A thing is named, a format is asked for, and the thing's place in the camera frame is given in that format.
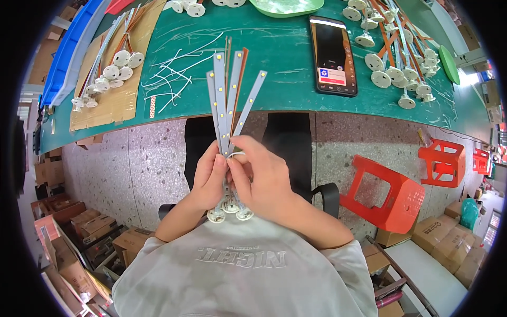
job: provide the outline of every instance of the round white plastic part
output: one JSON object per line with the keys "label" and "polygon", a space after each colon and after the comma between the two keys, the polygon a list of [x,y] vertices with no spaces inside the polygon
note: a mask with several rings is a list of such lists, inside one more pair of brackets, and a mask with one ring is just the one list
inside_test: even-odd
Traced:
{"label": "round white plastic part", "polygon": [[407,85],[408,91],[415,91],[417,89],[417,82],[415,80],[409,80],[409,83]]}
{"label": "round white plastic part", "polygon": [[395,31],[395,30],[397,30],[397,29],[398,29],[398,28],[397,28],[397,27],[395,27],[395,26],[394,26],[394,24],[392,24],[392,23],[385,24],[385,25],[384,25],[384,28],[385,28],[385,31],[386,31],[387,33],[391,33],[391,32],[393,32],[393,31]]}
{"label": "round white plastic part", "polygon": [[384,11],[384,16],[387,19],[387,22],[392,23],[394,21],[394,17],[398,14],[398,11],[398,8],[391,8],[387,11]]}
{"label": "round white plastic part", "polygon": [[427,58],[436,58],[437,54],[431,48],[427,48],[424,50],[424,56],[426,56]]}
{"label": "round white plastic part", "polygon": [[130,58],[130,52],[126,50],[119,51],[113,57],[113,64],[116,66],[125,66]]}
{"label": "round white plastic part", "polygon": [[72,103],[78,108],[84,106],[83,99],[81,97],[72,98]]}
{"label": "round white plastic part", "polygon": [[425,58],[424,65],[428,67],[433,67],[437,64],[437,60],[433,58]]}
{"label": "round white plastic part", "polygon": [[95,93],[94,89],[95,89],[95,85],[91,84],[85,88],[85,93],[88,95],[91,95],[92,93]]}
{"label": "round white plastic part", "polygon": [[118,77],[116,77],[116,79],[127,80],[130,77],[132,77],[133,73],[134,71],[132,70],[132,68],[128,66],[123,66],[122,68],[120,68],[120,73],[118,74]]}
{"label": "round white plastic part", "polygon": [[432,94],[432,93],[430,93],[430,94],[427,94],[426,96],[424,96],[424,97],[422,98],[422,102],[429,102],[429,101],[433,101],[433,100],[435,100],[435,99],[436,99],[436,98],[435,98],[435,97],[433,97],[433,94]]}
{"label": "round white plastic part", "polygon": [[433,69],[431,69],[429,72],[426,73],[426,77],[433,77],[437,74],[437,72],[434,72]]}
{"label": "round white plastic part", "polygon": [[111,80],[111,81],[109,81],[109,86],[111,88],[121,87],[121,86],[123,86],[123,80],[119,80],[119,79]]}
{"label": "round white plastic part", "polygon": [[403,79],[400,80],[399,82],[392,82],[392,85],[394,87],[398,87],[398,88],[405,88],[408,84],[409,84],[409,81],[405,77],[403,77]]}
{"label": "round white plastic part", "polygon": [[181,1],[173,1],[171,3],[171,8],[177,12],[177,13],[183,13],[183,4],[181,3]]}
{"label": "round white plastic part", "polygon": [[407,41],[407,44],[412,44],[414,42],[414,36],[412,35],[412,32],[404,28],[403,34],[405,35],[405,40]]}
{"label": "round white plastic part", "polygon": [[183,9],[187,10],[190,5],[194,5],[196,3],[197,3],[197,0],[183,0],[182,6],[183,6]]}
{"label": "round white plastic part", "polygon": [[379,88],[387,88],[391,86],[391,78],[384,72],[375,71],[372,73],[370,79],[375,84],[375,86]]}
{"label": "round white plastic part", "polygon": [[368,53],[365,56],[366,66],[372,71],[381,71],[384,69],[384,62],[377,54]]}
{"label": "round white plastic part", "polygon": [[431,87],[429,87],[425,83],[419,83],[419,84],[417,84],[417,88],[415,89],[415,92],[419,96],[426,96],[427,94],[431,93]]}
{"label": "round white plastic part", "polygon": [[130,55],[127,65],[130,68],[136,68],[139,65],[141,65],[143,61],[144,61],[144,54],[139,53],[139,52],[133,52],[132,55]]}
{"label": "round white plastic part", "polygon": [[368,30],[374,29],[379,26],[378,22],[373,21],[372,19],[364,19],[361,22],[361,28],[366,29],[366,24],[368,24]]}
{"label": "round white plastic part", "polygon": [[217,208],[210,209],[208,210],[207,217],[211,222],[219,224],[225,220],[225,212],[217,210]]}
{"label": "round white plastic part", "polygon": [[412,109],[413,107],[415,107],[415,101],[413,101],[407,95],[404,94],[398,100],[398,105],[403,109]]}
{"label": "round white plastic part", "polygon": [[424,63],[424,57],[422,57],[421,55],[414,55],[414,57],[418,65]]}
{"label": "round white plastic part", "polygon": [[234,214],[239,211],[239,207],[234,196],[227,196],[227,198],[220,203],[220,209],[228,214]]}
{"label": "round white plastic part", "polygon": [[417,74],[417,72],[412,69],[412,68],[409,68],[409,67],[406,67],[404,70],[403,70],[403,75],[405,75],[405,77],[407,77],[407,79],[418,79],[419,78],[419,75]]}
{"label": "round white plastic part", "polygon": [[391,78],[392,82],[399,82],[405,77],[405,75],[403,75],[403,72],[401,70],[392,66],[389,66],[389,68],[385,71],[385,73]]}
{"label": "round white plastic part", "polygon": [[346,17],[351,21],[361,20],[361,13],[352,7],[346,7],[345,9],[343,9],[342,13],[344,17]]}
{"label": "round white plastic part", "polygon": [[109,65],[108,67],[104,68],[102,74],[107,79],[116,79],[116,77],[118,77],[118,75],[120,74],[120,70],[116,65]]}
{"label": "round white plastic part", "polygon": [[367,7],[366,2],[363,0],[349,0],[348,6],[358,10],[366,9]]}
{"label": "round white plastic part", "polygon": [[430,70],[431,70],[431,67],[424,65],[424,63],[421,64],[421,73],[425,74],[425,73],[429,72]]}
{"label": "round white plastic part", "polygon": [[236,213],[236,218],[241,221],[248,220],[254,216],[254,213],[245,207],[245,209],[240,210],[238,213]]}
{"label": "round white plastic part", "polygon": [[85,106],[86,106],[87,108],[95,108],[96,106],[98,106],[98,103],[95,101],[95,99],[90,98],[90,100],[88,100],[88,101],[85,103]]}
{"label": "round white plastic part", "polygon": [[245,4],[246,0],[225,0],[225,4],[229,8],[237,8],[241,7],[243,4]]}
{"label": "round white plastic part", "polygon": [[187,7],[187,14],[193,18],[202,17],[206,8],[202,4],[193,4]]}
{"label": "round white plastic part", "polygon": [[356,37],[355,42],[365,47],[375,46],[375,42],[373,42],[372,37],[368,33],[363,33],[363,35],[359,35],[358,37]]}
{"label": "round white plastic part", "polygon": [[99,78],[95,79],[95,90],[106,91],[109,90],[109,88],[109,80],[107,80],[107,78],[104,76],[100,76]]}
{"label": "round white plastic part", "polygon": [[370,19],[372,19],[375,22],[384,22],[384,17],[378,13],[377,10],[374,10],[371,16],[369,16]]}

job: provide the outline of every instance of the gray sweatshirt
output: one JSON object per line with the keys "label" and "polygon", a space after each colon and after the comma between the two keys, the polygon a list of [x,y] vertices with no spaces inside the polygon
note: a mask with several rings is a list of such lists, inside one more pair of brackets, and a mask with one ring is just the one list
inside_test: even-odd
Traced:
{"label": "gray sweatshirt", "polygon": [[357,240],[318,251],[255,216],[149,238],[112,291],[120,317],[378,316]]}

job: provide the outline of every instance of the orange stool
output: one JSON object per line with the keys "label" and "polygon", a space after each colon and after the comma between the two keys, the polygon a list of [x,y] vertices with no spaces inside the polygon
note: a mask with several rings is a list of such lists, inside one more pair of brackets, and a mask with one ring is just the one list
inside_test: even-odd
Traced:
{"label": "orange stool", "polygon": [[473,171],[476,171],[477,174],[480,175],[489,175],[488,171],[488,162],[489,162],[489,152],[483,151],[481,149],[474,150],[474,167]]}
{"label": "orange stool", "polygon": [[[428,148],[420,148],[419,158],[426,161],[427,178],[421,180],[421,184],[428,184],[440,187],[456,188],[461,183],[465,175],[465,147],[436,138],[431,138],[433,142]],[[444,148],[455,149],[455,153],[444,152]],[[443,174],[452,176],[450,181],[441,181],[439,178]]]}
{"label": "orange stool", "polygon": [[[421,208],[424,187],[410,178],[360,155],[354,156],[352,165],[357,167],[357,172],[347,195],[340,194],[340,205],[383,230],[407,233]],[[354,199],[365,172],[375,175],[391,185],[382,207],[368,208]]]}

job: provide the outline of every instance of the green plastic tray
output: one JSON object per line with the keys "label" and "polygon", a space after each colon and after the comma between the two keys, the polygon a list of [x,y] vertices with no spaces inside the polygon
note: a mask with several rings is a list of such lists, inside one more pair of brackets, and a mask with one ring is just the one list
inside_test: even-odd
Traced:
{"label": "green plastic tray", "polygon": [[[265,7],[259,7],[259,2],[257,0],[250,0],[250,3],[262,14],[267,15],[272,18],[292,18],[300,15],[314,13],[318,9],[320,9],[324,5],[324,0],[305,0],[308,2],[308,10],[301,12],[292,12],[292,13],[274,13],[270,11],[266,11]],[[291,9],[291,5],[293,5],[293,10],[297,9],[297,6],[301,3],[299,0],[272,0],[272,2],[279,4],[281,6],[286,6],[288,10]]]}
{"label": "green plastic tray", "polygon": [[456,63],[454,62],[454,58],[452,58],[451,53],[443,45],[440,45],[439,56],[442,60],[442,65],[444,66],[447,77],[449,77],[451,82],[459,85],[460,80],[458,75],[458,68],[456,67]]}

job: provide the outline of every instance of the left hand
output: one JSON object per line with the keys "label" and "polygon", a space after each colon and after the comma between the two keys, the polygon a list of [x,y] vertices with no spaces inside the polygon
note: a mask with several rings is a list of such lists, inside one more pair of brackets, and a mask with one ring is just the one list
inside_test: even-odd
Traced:
{"label": "left hand", "polygon": [[214,208],[224,196],[224,177],[227,171],[225,157],[220,154],[215,140],[197,162],[194,177],[194,188],[189,195],[193,196],[196,207],[202,210]]}

